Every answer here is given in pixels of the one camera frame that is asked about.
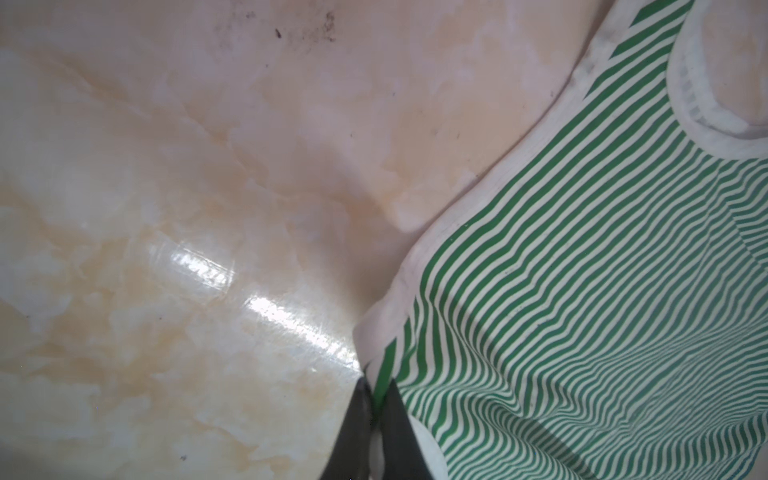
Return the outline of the green white striped garment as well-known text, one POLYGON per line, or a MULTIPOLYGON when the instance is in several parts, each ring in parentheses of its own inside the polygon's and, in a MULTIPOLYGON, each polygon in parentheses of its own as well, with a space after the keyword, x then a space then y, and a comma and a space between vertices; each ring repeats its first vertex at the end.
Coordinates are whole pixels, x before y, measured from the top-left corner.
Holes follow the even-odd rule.
POLYGON ((707 1, 618 1, 356 327, 452 479, 744 479, 767 450, 767 132, 707 1))

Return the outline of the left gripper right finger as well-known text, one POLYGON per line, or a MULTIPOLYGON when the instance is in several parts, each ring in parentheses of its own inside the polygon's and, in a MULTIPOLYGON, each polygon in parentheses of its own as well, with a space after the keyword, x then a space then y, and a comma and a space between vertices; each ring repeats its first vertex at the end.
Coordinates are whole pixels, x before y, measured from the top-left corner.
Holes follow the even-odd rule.
POLYGON ((384 480, 432 480, 402 396, 391 380, 379 411, 384 480))

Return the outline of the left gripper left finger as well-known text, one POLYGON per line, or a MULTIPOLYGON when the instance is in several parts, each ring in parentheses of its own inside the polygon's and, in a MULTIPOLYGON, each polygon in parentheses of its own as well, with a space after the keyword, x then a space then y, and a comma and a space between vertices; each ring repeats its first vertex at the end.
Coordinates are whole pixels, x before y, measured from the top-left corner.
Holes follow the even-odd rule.
POLYGON ((370 386, 360 377, 354 387, 340 431, 320 480, 368 480, 373 434, 370 386))

